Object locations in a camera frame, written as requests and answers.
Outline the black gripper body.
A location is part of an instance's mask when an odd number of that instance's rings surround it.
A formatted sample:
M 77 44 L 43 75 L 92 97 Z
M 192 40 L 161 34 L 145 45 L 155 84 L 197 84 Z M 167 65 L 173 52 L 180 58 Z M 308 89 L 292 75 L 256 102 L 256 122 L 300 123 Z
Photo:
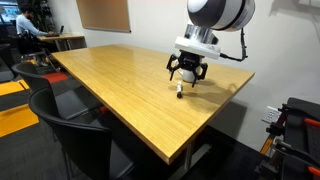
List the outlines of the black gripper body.
M 178 62 L 181 69 L 193 71 L 200 66 L 201 57 L 197 54 L 182 51 Z

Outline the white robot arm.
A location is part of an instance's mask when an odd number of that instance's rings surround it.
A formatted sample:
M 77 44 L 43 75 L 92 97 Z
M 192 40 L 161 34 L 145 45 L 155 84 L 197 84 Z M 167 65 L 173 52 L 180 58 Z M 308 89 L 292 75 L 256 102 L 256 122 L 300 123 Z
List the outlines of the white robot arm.
M 247 58 L 244 27 L 255 12 L 254 0 L 187 0 L 189 22 L 183 37 L 178 37 L 175 47 L 180 55 L 172 54 L 166 69 L 173 78 L 178 69 L 191 74 L 188 82 L 195 85 L 206 76 L 208 64 L 202 59 L 219 57 L 242 62 Z M 234 32 L 240 30 L 242 57 L 235 58 L 221 52 L 214 31 Z

